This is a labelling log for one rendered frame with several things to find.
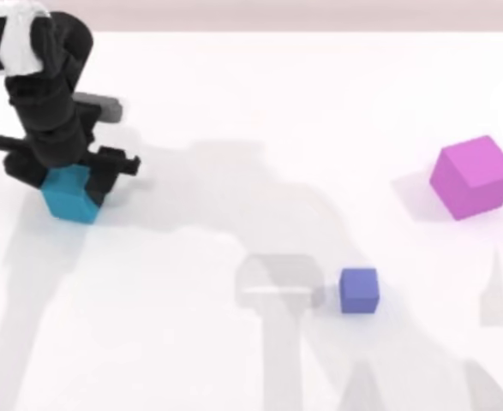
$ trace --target teal cube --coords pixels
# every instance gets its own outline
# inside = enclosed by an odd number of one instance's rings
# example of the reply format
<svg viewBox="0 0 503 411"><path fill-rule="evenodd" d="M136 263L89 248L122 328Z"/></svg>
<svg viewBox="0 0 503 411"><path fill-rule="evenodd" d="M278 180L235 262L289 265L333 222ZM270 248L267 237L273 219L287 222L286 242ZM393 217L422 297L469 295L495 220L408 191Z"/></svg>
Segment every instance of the teal cube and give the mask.
<svg viewBox="0 0 503 411"><path fill-rule="evenodd" d="M51 215L62 220L92 224L99 207L86 193L89 168L71 165L51 169L40 190Z"/></svg>

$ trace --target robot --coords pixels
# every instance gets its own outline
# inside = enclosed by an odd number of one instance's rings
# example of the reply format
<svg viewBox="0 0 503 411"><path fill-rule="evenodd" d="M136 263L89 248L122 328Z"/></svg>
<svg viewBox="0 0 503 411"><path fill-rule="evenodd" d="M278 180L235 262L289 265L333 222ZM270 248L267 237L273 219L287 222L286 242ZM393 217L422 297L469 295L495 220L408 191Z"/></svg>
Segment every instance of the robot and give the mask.
<svg viewBox="0 0 503 411"><path fill-rule="evenodd" d="M0 2L0 74L25 136L0 135L5 173L39 189L54 217L93 223L120 174L136 176L138 157L101 146L97 122L121 121L115 98L76 92L93 48L73 15L34 1Z"/></svg>

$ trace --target cube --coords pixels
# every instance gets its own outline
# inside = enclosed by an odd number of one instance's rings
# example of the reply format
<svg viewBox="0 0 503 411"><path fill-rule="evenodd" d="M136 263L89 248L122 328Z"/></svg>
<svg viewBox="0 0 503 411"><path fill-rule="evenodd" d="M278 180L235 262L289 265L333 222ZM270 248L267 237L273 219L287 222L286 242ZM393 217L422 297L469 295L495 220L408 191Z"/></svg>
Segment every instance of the cube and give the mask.
<svg viewBox="0 0 503 411"><path fill-rule="evenodd" d="M380 300L377 270L345 268L338 282L338 292L343 313L374 313Z"/></svg>
<svg viewBox="0 0 503 411"><path fill-rule="evenodd" d="M455 220L503 206L503 152L488 135L441 150L430 185Z"/></svg>
<svg viewBox="0 0 503 411"><path fill-rule="evenodd" d="M95 221L99 207L86 193L88 178L88 167L81 165L49 171L40 190L54 217L87 224Z"/></svg>

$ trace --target gray object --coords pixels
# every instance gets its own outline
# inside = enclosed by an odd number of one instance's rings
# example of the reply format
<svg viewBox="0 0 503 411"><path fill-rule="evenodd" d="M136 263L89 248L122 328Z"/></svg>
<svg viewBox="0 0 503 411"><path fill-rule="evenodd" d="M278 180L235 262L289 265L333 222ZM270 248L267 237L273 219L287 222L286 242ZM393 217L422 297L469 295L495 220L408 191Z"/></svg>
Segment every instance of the gray object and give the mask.
<svg viewBox="0 0 503 411"><path fill-rule="evenodd" d="M75 92L74 101L77 103L100 105L102 109L102 114L99 118L100 122L113 124L122 120L123 107L117 98L87 94L86 92Z"/></svg>

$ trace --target cube face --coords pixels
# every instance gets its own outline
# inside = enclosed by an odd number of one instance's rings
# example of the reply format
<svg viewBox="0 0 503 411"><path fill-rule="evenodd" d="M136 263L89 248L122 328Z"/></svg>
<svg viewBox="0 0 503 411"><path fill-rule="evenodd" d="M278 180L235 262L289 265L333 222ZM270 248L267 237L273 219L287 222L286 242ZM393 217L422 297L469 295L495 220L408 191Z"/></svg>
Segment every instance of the cube face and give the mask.
<svg viewBox="0 0 503 411"><path fill-rule="evenodd" d="M430 184L457 220L500 208L503 152L488 136L446 147Z"/></svg>
<svg viewBox="0 0 503 411"><path fill-rule="evenodd" d="M343 313L374 313L379 305L379 281L374 268L344 269L338 289Z"/></svg>
<svg viewBox="0 0 503 411"><path fill-rule="evenodd" d="M40 188L51 215L77 223L93 223L99 208L86 193L88 178L89 169L80 165L51 169Z"/></svg>

